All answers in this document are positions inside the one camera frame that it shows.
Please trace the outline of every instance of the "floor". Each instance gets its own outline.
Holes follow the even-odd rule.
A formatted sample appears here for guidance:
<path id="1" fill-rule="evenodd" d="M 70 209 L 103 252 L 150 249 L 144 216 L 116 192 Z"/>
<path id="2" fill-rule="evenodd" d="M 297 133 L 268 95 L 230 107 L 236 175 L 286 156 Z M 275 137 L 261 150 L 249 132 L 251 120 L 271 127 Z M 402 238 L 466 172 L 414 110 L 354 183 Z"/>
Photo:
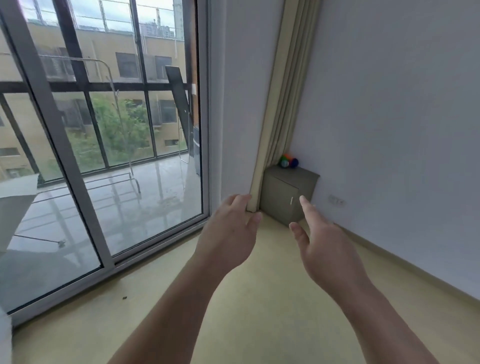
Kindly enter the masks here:
<path id="1" fill-rule="evenodd" d="M 197 238 L 19 328 L 13 362 L 105 363 L 191 256 Z M 477 306 L 357 248 L 373 282 L 441 363 L 480 363 Z M 288 229 L 265 217 L 251 257 L 215 292 L 192 363 L 363 362 L 348 321 L 304 272 Z"/>
<path id="2" fill-rule="evenodd" d="M 188 164 L 174 156 L 134 166 L 140 193 L 128 172 L 85 178 L 112 255 L 202 212 L 193 158 Z M 23 237 L 14 236 L 0 255 L 0 307 L 6 312 L 100 266 L 65 186 L 38 191 L 16 231 Z"/>

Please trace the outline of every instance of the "beige building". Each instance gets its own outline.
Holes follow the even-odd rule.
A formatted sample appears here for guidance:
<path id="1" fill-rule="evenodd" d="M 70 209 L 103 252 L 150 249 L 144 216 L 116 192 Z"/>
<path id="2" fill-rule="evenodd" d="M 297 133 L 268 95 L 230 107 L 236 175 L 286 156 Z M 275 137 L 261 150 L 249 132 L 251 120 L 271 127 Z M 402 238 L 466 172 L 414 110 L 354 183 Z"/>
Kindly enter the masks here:
<path id="1" fill-rule="evenodd" d="M 40 55 L 67 55 L 60 28 L 35 23 L 28 23 L 28 28 Z M 142 29 L 142 34 L 152 33 L 159 33 L 158 29 L 156 31 L 155 29 Z M 139 61 L 132 33 L 76 29 L 76 34 L 83 57 L 104 61 L 110 67 L 114 82 L 141 83 Z M 168 82 L 165 65 L 178 66 L 184 82 L 186 81 L 183 40 L 143 35 L 142 46 L 148 82 Z M 0 39 L 0 52 L 0 81 L 21 81 L 3 37 Z M 42 63 L 50 82 L 75 81 L 69 61 L 42 57 Z M 88 61 L 85 62 L 85 66 L 90 82 L 109 81 L 108 70 L 104 64 Z M 81 170 L 86 172 L 103 168 L 104 164 L 101 161 L 100 149 L 96 142 L 83 92 L 55 92 L 53 95 Z M 4 96 L 44 179 L 51 180 L 61 177 L 28 94 L 5 93 Z M 94 105 L 99 100 L 103 100 L 104 103 L 109 101 L 107 104 L 113 107 L 112 92 L 90 92 L 90 97 Z M 143 118 L 142 122 L 148 129 L 144 92 L 120 91 L 119 99 L 121 102 L 124 100 L 124 109 L 128 109 L 129 112 L 132 108 L 138 107 L 143 110 L 140 120 Z M 179 132 L 179 120 L 172 93 L 170 91 L 149 91 L 149 99 L 157 154 L 163 155 L 176 152 L 179 147 L 184 148 L 184 137 L 182 131 Z M 97 113 L 98 110 L 95 111 L 99 128 L 102 130 L 104 118 Z M 32 173 L 30 163 L 3 109 L 0 109 L 0 119 L 0 180 Z M 141 147 L 136 147 L 132 151 L 133 160 L 153 156 L 150 132 L 148 130 L 148 133 L 145 134 L 145 128 L 142 130 L 145 141 L 141 143 Z M 108 138 L 104 136 L 102 138 L 111 166 L 127 161 L 125 156 L 116 159 L 113 153 L 110 153 Z M 94 160 L 95 162 L 85 165 L 82 161 L 87 160 L 87 157 L 90 158 L 89 161 Z"/>

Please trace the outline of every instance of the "curtain fold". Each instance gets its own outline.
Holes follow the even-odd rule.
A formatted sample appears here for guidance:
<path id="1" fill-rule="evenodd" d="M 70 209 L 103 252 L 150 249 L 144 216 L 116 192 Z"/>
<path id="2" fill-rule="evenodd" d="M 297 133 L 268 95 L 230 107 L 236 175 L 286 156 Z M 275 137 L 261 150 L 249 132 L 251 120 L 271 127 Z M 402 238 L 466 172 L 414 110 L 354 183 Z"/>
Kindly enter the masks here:
<path id="1" fill-rule="evenodd" d="M 291 142 L 321 0 L 285 0 L 247 210 L 257 211 L 263 174 Z"/>

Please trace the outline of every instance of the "gray metal door frame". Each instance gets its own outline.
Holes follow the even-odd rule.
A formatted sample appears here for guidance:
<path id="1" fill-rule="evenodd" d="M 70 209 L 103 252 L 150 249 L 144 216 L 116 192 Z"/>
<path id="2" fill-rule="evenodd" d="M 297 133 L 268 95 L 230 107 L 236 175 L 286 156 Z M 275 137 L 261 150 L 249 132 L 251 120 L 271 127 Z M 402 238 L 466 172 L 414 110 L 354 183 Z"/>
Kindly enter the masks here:
<path id="1" fill-rule="evenodd" d="M 27 83 L 29 96 L 38 118 L 52 146 L 59 168 L 93 244 L 101 268 L 65 287 L 59 288 L 11 314 L 14 326 L 19 325 L 49 308 L 73 297 L 105 278 L 135 264 L 200 229 L 210 216 L 209 157 L 208 157 L 208 84 L 207 84 L 207 0 L 197 1 L 198 74 L 197 87 L 200 108 L 201 161 L 202 161 L 202 214 L 165 231 L 132 249 L 112 256 L 98 222 L 93 203 L 77 165 L 60 113 L 50 90 L 47 77 L 32 37 L 17 1 L 0 0 L 1 27 L 9 43 L 17 67 Z"/>

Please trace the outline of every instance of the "forearm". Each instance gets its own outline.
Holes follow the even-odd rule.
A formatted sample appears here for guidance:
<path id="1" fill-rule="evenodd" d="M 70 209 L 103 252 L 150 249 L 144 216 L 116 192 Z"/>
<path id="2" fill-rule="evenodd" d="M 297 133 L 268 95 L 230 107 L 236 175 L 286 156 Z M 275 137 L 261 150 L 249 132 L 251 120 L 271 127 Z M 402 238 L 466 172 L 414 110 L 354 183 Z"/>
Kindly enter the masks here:
<path id="1" fill-rule="evenodd" d="M 189 363 L 208 303 L 222 278 L 190 259 L 109 364 Z"/>
<path id="2" fill-rule="evenodd" d="M 373 285 L 339 303 L 369 364 L 438 364 L 385 296 Z"/>

